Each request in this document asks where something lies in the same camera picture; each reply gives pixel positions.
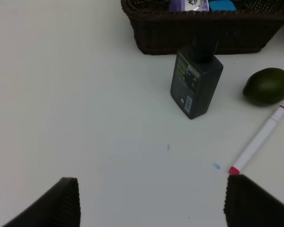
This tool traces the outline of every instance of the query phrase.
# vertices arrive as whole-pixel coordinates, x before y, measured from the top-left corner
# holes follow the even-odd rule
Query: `marker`
[[[284,106],[279,106],[275,113],[266,121],[256,136],[242,151],[234,165],[229,169],[230,175],[239,174],[244,166],[253,158],[264,141],[269,137],[270,133],[276,127],[278,121],[284,115]]]

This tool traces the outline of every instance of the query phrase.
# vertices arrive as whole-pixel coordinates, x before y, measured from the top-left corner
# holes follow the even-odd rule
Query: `dark brown basket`
[[[195,32],[218,33],[216,54],[259,52],[284,25],[284,0],[234,0],[237,11],[169,12],[169,0],[121,0],[144,54],[175,54]]]

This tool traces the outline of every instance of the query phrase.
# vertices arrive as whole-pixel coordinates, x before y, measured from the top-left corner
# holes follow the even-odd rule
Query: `avocado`
[[[260,106],[284,100],[284,70],[267,68],[256,72],[248,79],[243,95],[251,103]]]

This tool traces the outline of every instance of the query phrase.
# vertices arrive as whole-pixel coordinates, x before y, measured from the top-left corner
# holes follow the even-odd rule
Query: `white table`
[[[0,225],[73,176],[82,227],[225,227],[227,170],[278,106],[241,91],[284,69],[284,28],[218,59],[191,121],[169,94],[175,56],[143,55],[119,0],[0,0]],[[284,203],[284,118],[243,173]]]

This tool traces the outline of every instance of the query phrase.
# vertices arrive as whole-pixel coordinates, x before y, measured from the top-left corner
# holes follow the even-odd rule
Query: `bottle label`
[[[188,63],[182,54],[178,55],[176,76],[182,81],[185,87],[190,89],[193,94],[195,93],[200,73]]]

